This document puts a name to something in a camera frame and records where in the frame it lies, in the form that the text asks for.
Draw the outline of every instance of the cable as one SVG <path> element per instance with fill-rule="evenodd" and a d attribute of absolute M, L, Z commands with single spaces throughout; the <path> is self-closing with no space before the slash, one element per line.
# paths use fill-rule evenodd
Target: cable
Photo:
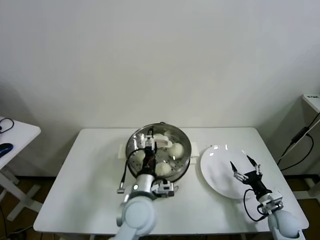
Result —
<path fill-rule="evenodd" d="M 303 139 L 304 136 L 307 135 L 307 133 L 309 133 L 319 122 L 320 122 L 320 119 L 319 119 L 311 128 L 309 128 L 309 129 L 303 134 L 303 136 L 286 152 L 286 154 L 284 154 L 283 156 L 281 156 L 281 157 L 279 158 L 279 161 L 280 161 L 281 159 L 283 159 L 288 153 L 290 153 L 291 150 L 294 149 L 294 147 L 301 141 L 301 139 Z"/>
<path fill-rule="evenodd" d="M 11 123 L 12 123 L 12 125 L 11 125 L 11 127 L 9 127 L 8 129 L 6 129 L 6 130 L 4 130 L 4 131 L 1 131 L 1 130 L 2 130 L 2 127 L 0 126 L 0 134 L 3 134 L 3 133 L 5 133 L 5 132 L 11 130 L 11 129 L 14 127 L 14 125 L 15 125 L 15 122 L 14 122 L 11 118 L 8 118 L 8 117 L 2 118 L 2 119 L 0 120 L 0 124 L 2 123 L 3 120 L 10 120 Z"/>
<path fill-rule="evenodd" d="M 10 236 L 11 234 L 19 234 L 19 233 L 22 233 L 22 232 L 24 232 L 24 231 L 26 231 L 26 230 L 28 230 L 28 229 L 30 229 L 30 228 L 32 228 L 32 227 L 33 227 L 33 226 L 31 225 L 31 226 L 27 226 L 26 228 L 24 228 L 24 229 L 22 229 L 22 230 L 10 232 L 10 233 L 8 234 L 8 236 Z"/>
<path fill-rule="evenodd" d="M 287 153 L 288 149 L 293 145 L 293 142 L 290 142 L 290 144 L 286 147 L 286 149 L 284 150 L 284 152 L 281 155 L 281 158 L 279 159 L 277 165 L 279 166 L 280 162 L 282 161 L 283 156 Z"/>
<path fill-rule="evenodd" d="M 3 219 L 5 239 L 7 239 L 8 238 L 8 232 L 7 232 L 6 217 L 5 217 L 4 211 L 2 211 L 2 207 L 1 206 L 0 206 L 0 211 L 1 211 L 2 219 Z"/>
<path fill-rule="evenodd" d="M 125 161 L 124 171 L 123 171 L 123 175 L 122 175 L 122 178 L 121 178 L 121 183 L 124 183 L 125 180 L 126 180 L 127 166 L 128 166 L 128 162 L 129 162 L 130 157 L 132 156 L 132 154 L 134 154 L 135 152 L 137 152 L 137 151 L 139 151 L 139 150 L 144 150 L 144 149 L 143 149 L 143 148 L 138 148 L 138 149 L 136 149 L 136 150 L 133 150 L 133 151 L 128 155 L 128 158 L 127 158 L 127 160 Z"/>
<path fill-rule="evenodd" d="M 311 141 L 312 141 L 311 148 L 310 148 L 310 150 L 308 151 L 308 153 L 304 156 L 304 158 L 302 158 L 302 160 L 298 161 L 297 163 L 295 163 L 295 164 L 293 164 L 293 165 L 291 165 L 291 166 L 288 166 L 288 167 L 286 167 L 286 168 L 284 168 L 284 169 L 281 169 L 281 171 L 290 169 L 290 168 L 292 168 L 292 167 L 294 167 L 294 166 L 302 163 L 302 162 L 309 156 L 309 154 L 311 153 L 312 149 L 314 148 L 315 141 L 314 141 L 313 137 L 312 137 L 309 133 L 307 133 L 306 136 L 309 137 L 309 138 L 311 139 Z"/>
<path fill-rule="evenodd" d="M 22 233 L 22 232 L 24 232 L 24 231 L 26 231 L 26 230 L 28 230 L 28 229 L 31 229 L 32 227 L 33 227 L 33 226 L 31 225 L 31 226 L 27 226 L 26 228 L 24 228 L 24 229 L 22 229 L 22 230 L 10 232 L 10 233 L 8 234 L 8 237 L 9 237 L 10 235 L 12 235 L 12 234 Z"/>
<path fill-rule="evenodd" d="M 259 221 L 265 219 L 267 216 L 263 215 L 263 216 L 260 217 L 259 219 L 254 219 L 252 216 L 250 216 L 250 214 L 249 214 L 249 212 L 248 212 L 248 210 L 247 210 L 247 206 L 246 206 L 246 195 L 247 195 L 247 192 L 249 192 L 249 191 L 254 191 L 254 190 L 253 190 L 253 189 L 250 189 L 250 188 L 247 189 L 247 190 L 245 190 L 244 195 L 243 195 L 244 210 L 245 210 L 246 214 L 248 215 L 248 217 L 249 217 L 252 221 L 254 221 L 254 222 L 259 222 Z"/>

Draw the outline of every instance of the black wire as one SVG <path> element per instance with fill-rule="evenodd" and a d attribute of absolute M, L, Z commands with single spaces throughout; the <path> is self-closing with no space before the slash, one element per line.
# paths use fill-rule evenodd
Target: black wire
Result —
<path fill-rule="evenodd" d="M 247 189 L 247 190 L 245 190 L 244 195 L 243 195 L 244 210 L 245 210 L 246 214 L 248 215 L 248 217 L 249 217 L 252 221 L 254 221 L 254 222 L 259 222 L 259 221 L 265 219 L 267 216 L 263 215 L 263 216 L 260 217 L 259 219 L 254 219 L 252 216 L 250 216 L 250 214 L 249 214 L 249 212 L 248 212 L 248 210 L 247 210 L 247 206 L 246 206 L 246 195 L 247 195 L 247 192 L 249 192 L 249 191 L 254 191 L 254 190 L 253 190 L 253 189 Z"/>
<path fill-rule="evenodd" d="M 129 159 L 131 158 L 132 154 L 134 154 L 135 152 L 139 151 L 139 150 L 144 150 L 143 148 L 138 148 L 134 151 L 132 151 L 129 155 L 128 155 L 128 158 L 127 160 L 125 161 L 125 165 L 124 165 L 124 171 L 123 171 L 123 175 L 122 175 L 122 178 L 121 178 L 121 183 L 124 183 L 125 180 L 126 180 L 126 172 L 127 172 L 127 166 L 128 166 L 128 161 Z"/>
<path fill-rule="evenodd" d="M 1 206 L 0 206 L 0 211 L 1 211 L 2 219 L 3 219 L 5 239 L 7 239 L 7 238 L 8 238 L 8 233 L 7 233 L 6 217 L 5 217 L 5 215 L 4 215 L 4 211 L 2 211 Z"/>
<path fill-rule="evenodd" d="M 12 123 L 12 125 L 11 125 L 11 127 L 9 127 L 8 129 L 6 129 L 6 130 L 4 130 L 4 131 L 0 131 L 0 134 L 3 134 L 3 133 L 5 133 L 5 132 L 9 131 L 9 130 L 12 129 L 12 128 L 14 127 L 14 125 L 15 125 L 15 122 L 14 122 L 11 118 L 8 118 L 8 117 L 2 118 L 2 119 L 0 120 L 0 124 L 2 123 L 3 120 L 10 120 L 11 123 Z"/>
<path fill-rule="evenodd" d="M 281 171 L 290 169 L 290 168 L 292 168 L 292 167 L 294 167 L 294 166 L 302 163 L 302 162 L 309 156 L 309 154 L 311 153 L 312 149 L 314 148 L 315 141 L 314 141 L 313 137 L 312 137 L 309 133 L 307 133 L 306 136 L 308 136 L 308 137 L 311 139 L 311 141 L 312 141 L 312 145 L 311 145 L 311 148 L 310 148 L 310 150 L 308 151 L 308 153 L 304 156 L 304 158 L 302 158 L 302 160 L 298 161 L 297 163 L 295 163 L 295 164 L 293 164 L 293 165 L 291 165 L 291 166 L 288 166 L 288 167 L 286 167 L 286 168 L 284 168 L 284 169 L 281 169 Z"/>
<path fill-rule="evenodd" d="M 265 215 L 263 212 L 260 211 L 259 206 L 256 207 L 256 210 L 258 211 L 258 213 L 260 213 L 261 215 Z"/>
<path fill-rule="evenodd" d="M 289 150 L 289 148 L 293 145 L 294 143 L 293 142 L 290 142 L 290 144 L 286 147 L 286 149 L 284 150 L 284 152 L 282 153 L 281 157 L 280 157 L 280 160 L 278 161 L 277 165 L 279 165 L 282 161 L 282 157 L 287 153 L 287 151 Z"/>
<path fill-rule="evenodd" d="M 312 120 L 312 122 L 309 124 L 308 128 L 311 127 L 312 124 L 314 124 L 315 120 L 319 117 L 320 112 L 315 116 L 315 118 Z"/>

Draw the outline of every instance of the computer mouse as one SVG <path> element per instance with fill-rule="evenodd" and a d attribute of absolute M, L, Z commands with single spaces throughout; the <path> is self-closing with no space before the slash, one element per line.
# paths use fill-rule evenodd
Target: computer mouse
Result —
<path fill-rule="evenodd" d="M 11 143 L 0 144 L 0 158 L 10 152 L 13 148 L 14 146 Z"/>

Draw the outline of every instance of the white plate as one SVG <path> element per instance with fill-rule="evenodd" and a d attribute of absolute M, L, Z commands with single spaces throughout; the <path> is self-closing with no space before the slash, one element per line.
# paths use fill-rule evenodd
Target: white plate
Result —
<path fill-rule="evenodd" d="M 234 178 L 230 161 L 241 174 L 255 170 L 243 150 L 225 144 L 209 147 L 203 153 L 200 161 L 201 172 L 210 187 L 219 194 L 242 200 L 245 191 L 251 187 Z M 252 197 L 253 192 L 248 192 L 246 196 L 246 199 Z"/>

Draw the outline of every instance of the white shelf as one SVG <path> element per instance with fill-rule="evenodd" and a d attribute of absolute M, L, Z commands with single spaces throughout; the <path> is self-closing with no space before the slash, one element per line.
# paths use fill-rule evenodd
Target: white shelf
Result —
<path fill-rule="evenodd" d="M 317 112 L 320 112 L 320 93 L 303 94 L 302 98 Z"/>

